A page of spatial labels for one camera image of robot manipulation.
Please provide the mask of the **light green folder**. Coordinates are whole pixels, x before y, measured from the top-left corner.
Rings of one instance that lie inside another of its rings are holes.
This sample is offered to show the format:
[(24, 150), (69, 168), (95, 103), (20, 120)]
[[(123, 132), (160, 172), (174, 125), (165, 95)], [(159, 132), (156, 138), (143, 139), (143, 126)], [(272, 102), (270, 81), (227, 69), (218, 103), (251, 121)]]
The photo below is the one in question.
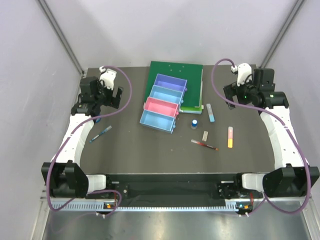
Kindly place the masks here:
[(197, 114), (200, 115), (204, 109), (204, 105), (202, 104), (203, 99), (203, 82), (201, 81), (200, 85), (200, 96), (199, 96), (199, 106), (196, 107), (187, 107), (187, 106), (180, 106), (179, 112), (185, 114)]

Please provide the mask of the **dark green binder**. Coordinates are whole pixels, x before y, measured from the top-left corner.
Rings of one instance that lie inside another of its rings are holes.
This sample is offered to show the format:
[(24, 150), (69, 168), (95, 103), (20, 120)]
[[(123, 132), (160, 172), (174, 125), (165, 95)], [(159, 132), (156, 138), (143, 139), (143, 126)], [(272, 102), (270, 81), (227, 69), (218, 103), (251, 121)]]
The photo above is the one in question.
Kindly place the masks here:
[(183, 108), (201, 105), (203, 65), (151, 61), (144, 98), (151, 96), (153, 86), (183, 93)]

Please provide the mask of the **light blue tray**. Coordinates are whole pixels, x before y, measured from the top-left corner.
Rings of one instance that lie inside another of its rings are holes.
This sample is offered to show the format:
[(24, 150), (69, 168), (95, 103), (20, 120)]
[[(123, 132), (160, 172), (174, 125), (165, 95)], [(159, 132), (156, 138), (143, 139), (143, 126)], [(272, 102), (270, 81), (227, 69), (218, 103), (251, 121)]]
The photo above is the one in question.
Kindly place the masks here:
[(176, 119), (171, 116), (144, 110), (139, 123), (145, 127), (172, 134), (176, 128)]
[(153, 85), (149, 97), (181, 105), (184, 93), (181, 91)]

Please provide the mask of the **purple plastic tray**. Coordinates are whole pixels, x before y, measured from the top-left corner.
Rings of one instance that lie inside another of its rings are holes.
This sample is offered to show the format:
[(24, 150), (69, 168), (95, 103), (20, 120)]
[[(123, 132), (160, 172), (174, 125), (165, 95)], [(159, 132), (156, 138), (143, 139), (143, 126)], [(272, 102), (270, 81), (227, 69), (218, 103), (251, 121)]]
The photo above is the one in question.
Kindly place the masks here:
[(187, 80), (158, 73), (154, 85), (174, 91), (186, 92)]

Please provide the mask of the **pink plastic tray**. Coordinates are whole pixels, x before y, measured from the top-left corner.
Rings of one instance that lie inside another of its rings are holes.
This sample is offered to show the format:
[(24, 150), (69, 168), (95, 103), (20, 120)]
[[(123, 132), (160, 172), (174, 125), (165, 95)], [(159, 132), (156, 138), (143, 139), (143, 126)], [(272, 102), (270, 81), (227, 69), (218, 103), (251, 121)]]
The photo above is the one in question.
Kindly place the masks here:
[(177, 115), (179, 114), (178, 107), (179, 105), (177, 103), (172, 103), (172, 102), (164, 101), (164, 100), (153, 98), (153, 97), (148, 97), (144, 104), (143, 109), (150, 112), (176, 118)]

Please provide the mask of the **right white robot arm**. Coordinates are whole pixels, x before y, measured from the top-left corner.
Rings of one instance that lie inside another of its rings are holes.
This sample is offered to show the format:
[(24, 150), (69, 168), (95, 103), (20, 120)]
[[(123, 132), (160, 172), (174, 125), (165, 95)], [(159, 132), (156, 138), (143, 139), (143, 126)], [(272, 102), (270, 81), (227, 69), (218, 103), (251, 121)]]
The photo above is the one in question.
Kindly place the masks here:
[(237, 75), (234, 83), (224, 86), (225, 97), (232, 101), (237, 97), (242, 105), (259, 108), (274, 154), (274, 170), (262, 173), (244, 173), (233, 185), (233, 192), (245, 198), (252, 190), (263, 192), (269, 198), (302, 197), (307, 194), (307, 176), (303, 159), (293, 143), (289, 102), (286, 94), (275, 91), (271, 68), (252, 69), (247, 63), (231, 66)]

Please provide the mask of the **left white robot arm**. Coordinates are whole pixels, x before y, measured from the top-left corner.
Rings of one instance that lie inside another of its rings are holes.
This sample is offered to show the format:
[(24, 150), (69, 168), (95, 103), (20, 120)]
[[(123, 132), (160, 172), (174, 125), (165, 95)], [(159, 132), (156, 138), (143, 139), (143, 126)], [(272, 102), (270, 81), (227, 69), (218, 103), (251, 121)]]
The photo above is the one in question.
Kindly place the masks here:
[(116, 71), (103, 68), (99, 76), (80, 80), (80, 93), (71, 109), (62, 150), (41, 167), (50, 197), (84, 198), (96, 191), (106, 199), (113, 194), (114, 187), (107, 182), (107, 177), (104, 174), (85, 174), (80, 168), (80, 160), (87, 137), (99, 121), (101, 107), (118, 109), (120, 106), (123, 88), (119, 87), (114, 93), (116, 75)]

